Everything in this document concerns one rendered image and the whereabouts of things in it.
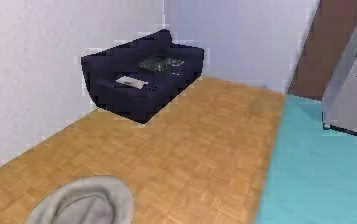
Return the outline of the dark navy sofa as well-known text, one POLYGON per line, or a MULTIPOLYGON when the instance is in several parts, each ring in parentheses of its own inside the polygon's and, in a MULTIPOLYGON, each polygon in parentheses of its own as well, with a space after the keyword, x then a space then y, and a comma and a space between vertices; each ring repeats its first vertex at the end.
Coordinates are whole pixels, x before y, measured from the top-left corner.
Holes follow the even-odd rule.
POLYGON ((81 58, 87 91, 101 109, 144 124, 200 77, 205 50, 176 44, 169 30, 150 35, 81 58), (162 72, 139 67, 145 59, 174 57, 184 63, 162 72), (147 82, 142 89, 118 85, 128 76, 147 82))

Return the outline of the grey-green flat book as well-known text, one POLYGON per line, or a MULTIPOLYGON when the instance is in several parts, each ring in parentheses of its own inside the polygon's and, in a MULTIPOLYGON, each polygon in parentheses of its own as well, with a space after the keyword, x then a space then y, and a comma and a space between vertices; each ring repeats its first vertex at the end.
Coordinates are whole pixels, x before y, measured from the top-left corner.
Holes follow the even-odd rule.
POLYGON ((139 67, 152 72, 162 72, 171 67, 177 67, 184 63, 183 60, 174 57, 155 56, 139 63, 139 67))

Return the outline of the white flat paper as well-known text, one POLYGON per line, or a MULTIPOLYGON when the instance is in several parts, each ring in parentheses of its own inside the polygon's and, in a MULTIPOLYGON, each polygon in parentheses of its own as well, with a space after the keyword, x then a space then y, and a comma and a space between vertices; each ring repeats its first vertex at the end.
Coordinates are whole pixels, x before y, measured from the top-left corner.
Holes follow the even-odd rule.
POLYGON ((118 85, 128 86, 136 89, 142 89, 145 85, 147 85, 146 81, 139 80, 136 78, 122 76, 116 80, 118 85))

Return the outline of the grey fridge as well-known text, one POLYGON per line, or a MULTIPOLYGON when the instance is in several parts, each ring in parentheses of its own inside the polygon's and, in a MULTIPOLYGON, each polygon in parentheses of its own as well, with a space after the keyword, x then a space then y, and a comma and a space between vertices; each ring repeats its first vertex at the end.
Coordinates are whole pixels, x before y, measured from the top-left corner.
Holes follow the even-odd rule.
POLYGON ((357 23, 322 97, 322 125, 357 134, 357 23))

